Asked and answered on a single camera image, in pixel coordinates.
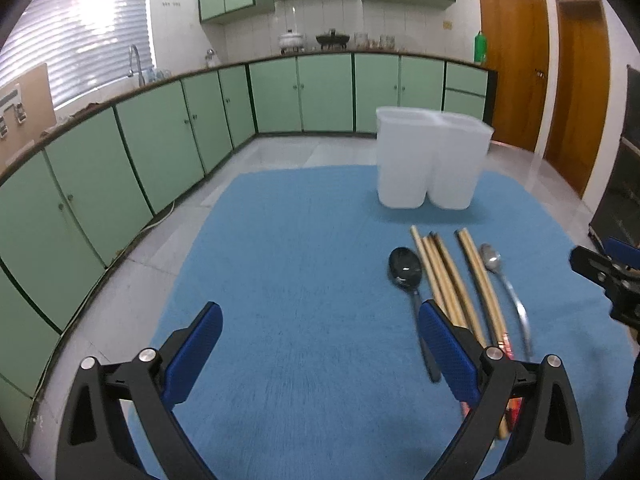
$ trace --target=metal spoon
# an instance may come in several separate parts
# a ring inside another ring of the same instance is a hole
[[[406,247],[395,248],[389,255],[389,273],[391,274],[393,282],[399,288],[408,292],[412,297],[414,302],[415,329],[417,332],[418,313],[422,305],[422,298],[420,298],[420,292],[418,291],[418,285],[420,285],[420,280],[422,279],[422,266],[420,265],[418,256]],[[424,342],[424,339],[420,337],[420,334],[418,334],[418,340],[420,341],[420,350],[422,351],[422,358],[427,367],[429,378],[432,383],[437,383],[442,378],[440,368],[429,347]]]
[[[518,319],[520,320],[520,329],[522,330],[522,337],[524,339],[524,353],[527,360],[531,361],[532,359],[532,351],[531,351],[531,328],[529,326],[529,317],[527,316],[527,311],[524,308],[524,305],[520,301],[520,298],[516,294],[516,291],[511,285],[511,282],[507,279],[507,277],[502,272],[502,259],[500,257],[500,253],[491,247],[489,244],[482,244],[480,246],[480,256],[482,258],[482,262],[487,270],[494,273],[496,276],[500,278],[500,281],[504,285],[504,288],[507,289],[509,296],[511,297],[511,301],[516,307],[518,311]]]

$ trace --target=translucent plastic bin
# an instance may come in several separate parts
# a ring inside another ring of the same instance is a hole
[[[385,106],[378,118],[378,198],[391,208],[424,203],[438,148],[433,117],[421,108]]]
[[[475,117],[433,112],[442,121],[442,139],[428,185],[429,199],[442,209],[471,204],[494,129]]]
[[[380,107],[378,197],[417,208],[425,195],[442,209],[471,204],[494,129],[476,118],[421,108]]]

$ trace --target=green bottle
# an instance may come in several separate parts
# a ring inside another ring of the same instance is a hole
[[[474,62],[483,64],[486,61],[486,36],[482,30],[478,32],[474,41]]]

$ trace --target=window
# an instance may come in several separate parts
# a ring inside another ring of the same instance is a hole
[[[132,43],[151,67],[146,0],[33,0],[0,52],[0,86],[46,62],[57,107],[127,76]]]

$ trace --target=blue mat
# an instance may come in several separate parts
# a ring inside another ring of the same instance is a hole
[[[389,210],[376,168],[342,166],[237,177],[202,227],[152,345],[207,301],[225,327],[189,399],[174,413],[220,480],[421,479],[460,426],[447,385],[431,384],[410,298],[386,275],[412,248],[409,226],[440,233],[470,290],[453,235],[492,243],[529,311],[537,360],[564,361],[586,440],[588,478],[615,454],[633,357],[602,291],[571,272],[572,243],[516,181],[485,173],[472,205]],[[513,309],[500,297],[517,356]],[[424,298],[430,296],[423,282]],[[164,478],[135,417],[148,471]],[[504,449],[492,450],[479,476]]]

